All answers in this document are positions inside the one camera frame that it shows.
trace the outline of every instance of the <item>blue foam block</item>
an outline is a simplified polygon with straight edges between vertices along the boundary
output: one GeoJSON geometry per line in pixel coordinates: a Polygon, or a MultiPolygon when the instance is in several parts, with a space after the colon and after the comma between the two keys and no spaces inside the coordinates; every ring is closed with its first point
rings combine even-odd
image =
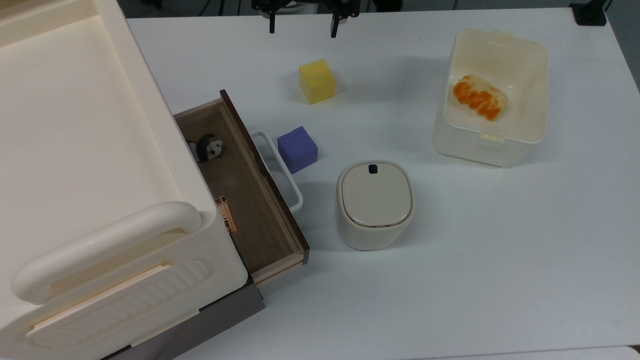
{"type": "Polygon", "coordinates": [[[278,138],[278,152],[292,174],[318,160],[318,146],[302,126],[278,138]]]}

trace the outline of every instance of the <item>white canister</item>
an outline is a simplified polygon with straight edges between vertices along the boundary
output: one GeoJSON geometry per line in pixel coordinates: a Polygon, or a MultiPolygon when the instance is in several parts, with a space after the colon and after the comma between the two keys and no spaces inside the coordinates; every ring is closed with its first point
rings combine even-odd
{"type": "Polygon", "coordinates": [[[409,175],[391,161],[350,165],[337,185],[338,228],[358,250],[389,246],[413,218],[415,199],[409,175]]]}

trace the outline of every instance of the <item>container lid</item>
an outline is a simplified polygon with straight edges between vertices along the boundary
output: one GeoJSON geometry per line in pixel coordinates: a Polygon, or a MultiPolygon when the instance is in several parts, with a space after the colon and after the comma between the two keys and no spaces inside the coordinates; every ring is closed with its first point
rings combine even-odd
{"type": "Polygon", "coordinates": [[[413,206],[410,180],[395,164],[371,161],[354,166],[342,180],[347,216],[358,225],[393,226],[404,221],[413,206]]]}

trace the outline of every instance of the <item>white plastic basket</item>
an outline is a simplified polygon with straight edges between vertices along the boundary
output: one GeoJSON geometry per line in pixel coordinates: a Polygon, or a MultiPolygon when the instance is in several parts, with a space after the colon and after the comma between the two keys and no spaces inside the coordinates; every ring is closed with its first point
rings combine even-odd
{"type": "Polygon", "coordinates": [[[461,30],[451,53],[433,145],[442,154],[509,167],[540,142],[547,128],[549,56],[537,42],[507,33],[461,30]],[[453,87],[475,74],[509,98],[495,122],[460,104],[453,87]]]}

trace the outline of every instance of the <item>black cable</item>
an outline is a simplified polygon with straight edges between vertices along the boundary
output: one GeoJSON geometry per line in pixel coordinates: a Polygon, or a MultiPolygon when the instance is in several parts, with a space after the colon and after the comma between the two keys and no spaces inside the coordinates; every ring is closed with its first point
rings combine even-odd
{"type": "Polygon", "coordinates": [[[198,16],[202,16],[202,14],[204,14],[204,11],[207,9],[207,7],[209,6],[210,2],[211,2],[211,0],[207,0],[207,3],[204,4],[204,7],[202,8],[202,11],[198,14],[198,16]]]}

